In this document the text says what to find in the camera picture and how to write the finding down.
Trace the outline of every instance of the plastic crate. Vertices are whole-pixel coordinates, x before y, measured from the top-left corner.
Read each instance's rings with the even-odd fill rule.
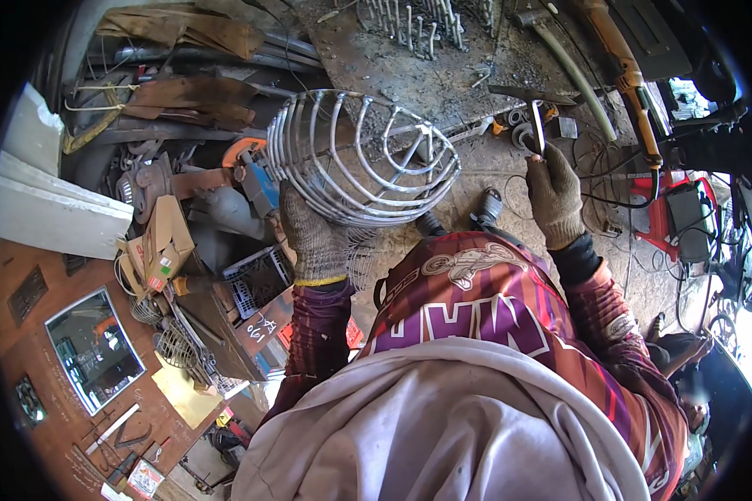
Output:
[[[258,280],[259,275],[264,275],[264,279]],[[275,245],[229,266],[223,271],[223,278],[245,320],[283,293],[292,284],[294,271],[284,250]]]

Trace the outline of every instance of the chipping hammer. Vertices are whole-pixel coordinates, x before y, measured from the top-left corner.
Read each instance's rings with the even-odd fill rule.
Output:
[[[570,97],[563,95],[557,95],[553,92],[541,92],[535,89],[522,89],[515,86],[504,85],[488,85],[488,91],[491,94],[509,95],[514,98],[522,99],[529,109],[529,117],[531,122],[532,137],[534,137],[534,144],[530,144],[523,137],[519,138],[521,143],[529,148],[533,153],[543,155],[543,151],[546,149],[546,139],[543,136],[543,120],[541,118],[541,111],[537,108],[540,103],[546,101],[547,103],[560,104],[562,106],[574,106],[577,103]]]

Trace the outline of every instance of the metal bracket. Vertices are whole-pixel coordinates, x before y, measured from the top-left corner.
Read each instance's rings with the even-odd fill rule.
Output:
[[[137,438],[131,438],[130,440],[126,440],[125,442],[121,442],[120,439],[122,438],[122,432],[125,431],[126,425],[127,423],[123,423],[120,425],[120,428],[117,429],[117,437],[114,438],[115,449],[121,449],[122,447],[130,447],[138,443],[144,442],[145,440],[147,440],[148,437],[150,437],[150,432],[153,430],[153,425],[149,423],[147,425],[147,432],[145,432],[145,435],[142,435],[141,437],[137,437]]]

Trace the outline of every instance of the gloved hand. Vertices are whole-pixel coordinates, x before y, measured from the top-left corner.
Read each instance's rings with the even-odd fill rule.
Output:
[[[297,255],[296,286],[327,286],[346,278],[348,228],[332,225],[315,213],[289,181],[279,192],[281,226]]]
[[[579,176],[565,155],[549,143],[544,156],[546,160],[540,155],[527,159],[531,214],[546,237],[546,248],[560,250],[584,233]]]

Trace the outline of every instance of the wall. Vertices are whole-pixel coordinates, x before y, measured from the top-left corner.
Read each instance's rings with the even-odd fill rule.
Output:
[[[34,267],[39,266],[48,287],[39,303],[18,328],[10,314],[8,299]],[[89,417],[84,406],[66,379],[56,357],[44,323],[66,306],[106,285],[115,312],[126,335],[140,355],[147,371],[120,393],[95,417]],[[143,443],[124,447],[114,455],[114,435],[89,459],[106,477],[133,450],[141,456],[156,441],[171,438],[156,465],[165,475],[178,463],[187,449],[220,413],[221,402],[200,426],[191,430],[156,386],[151,376],[161,368],[152,342],[153,329],[137,322],[130,315],[128,296],[114,278],[111,261],[92,260],[75,275],[68,277],[59,253],[32,248],[7,240],[0,241],[0,365],[6,384],[13,388],[28,374],[48,416],[27,431],[30,443],[37,449],[53,481],[65,496],[72,499],[103,499],[102,479],[83,464],[72,452],[73,445],[85,450],[117,417],[135,403],[140,405],[127,421],[123,439],[140,436],[153,425],[150,437]],[[125,493],[134,495],[130,487]]]

